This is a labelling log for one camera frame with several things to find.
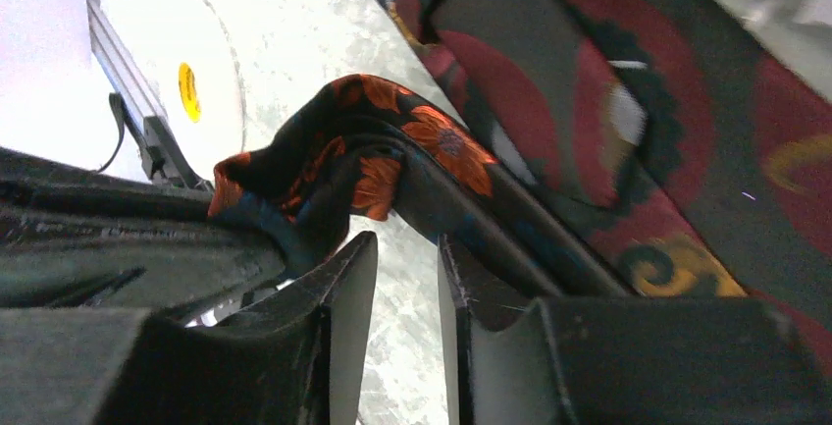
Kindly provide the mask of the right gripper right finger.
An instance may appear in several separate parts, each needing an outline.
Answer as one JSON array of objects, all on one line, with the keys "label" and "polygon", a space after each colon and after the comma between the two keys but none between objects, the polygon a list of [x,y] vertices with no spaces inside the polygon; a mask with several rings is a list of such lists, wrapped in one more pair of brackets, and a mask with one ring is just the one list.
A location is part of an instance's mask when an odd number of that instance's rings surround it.
[{"label": "right gripper right finger", "polygon": [[452,424],[827,424],[793,324],[747,298],[528,299],[439,242]]}]

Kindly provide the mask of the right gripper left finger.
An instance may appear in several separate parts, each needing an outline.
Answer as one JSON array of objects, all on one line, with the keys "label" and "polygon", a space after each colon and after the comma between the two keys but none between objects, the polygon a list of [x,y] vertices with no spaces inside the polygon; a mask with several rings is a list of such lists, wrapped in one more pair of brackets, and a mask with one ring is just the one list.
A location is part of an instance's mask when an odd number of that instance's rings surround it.
[{"label": "right gripper left finger", "polygon": [[352,424],[375,234],[213,327],[146,308],[5,309],[5,424]]}]

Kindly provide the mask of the orange floral dark tie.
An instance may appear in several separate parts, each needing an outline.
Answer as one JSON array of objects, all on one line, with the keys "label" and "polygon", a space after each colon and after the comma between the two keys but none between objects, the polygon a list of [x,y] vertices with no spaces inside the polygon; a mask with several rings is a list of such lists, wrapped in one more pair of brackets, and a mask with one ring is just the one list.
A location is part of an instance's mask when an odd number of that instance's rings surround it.
[{"label": "orange floral dark tie", "polygon": [[295,276],[337,251],[352,216],[395,213],[431,242],[457,239],[524,294],[631,293],[452,118],[379,77],[326,85],[214,180],[210,217],[264,232]]}]

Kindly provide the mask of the red patterned dark tie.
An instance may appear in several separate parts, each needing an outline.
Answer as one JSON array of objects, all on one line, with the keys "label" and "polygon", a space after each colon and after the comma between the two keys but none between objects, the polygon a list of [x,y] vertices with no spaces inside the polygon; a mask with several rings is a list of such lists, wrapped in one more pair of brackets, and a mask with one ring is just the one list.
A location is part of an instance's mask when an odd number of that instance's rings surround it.
[{"label": "red patterned dark tie", "polygon": [[633,289],[773,301],[830,371],[831,105],[714,0],[377,1]]}]

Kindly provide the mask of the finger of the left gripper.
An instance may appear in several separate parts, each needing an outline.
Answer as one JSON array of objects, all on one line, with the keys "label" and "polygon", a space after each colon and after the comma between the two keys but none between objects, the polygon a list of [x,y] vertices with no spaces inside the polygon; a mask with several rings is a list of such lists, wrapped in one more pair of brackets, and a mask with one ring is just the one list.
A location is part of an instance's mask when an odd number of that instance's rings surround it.
[{"label": "finger of the left gripper", "polygon": [[279,280],[266,236],[208,220],[208,193],[1,152],[1,303],[193,318]]}]

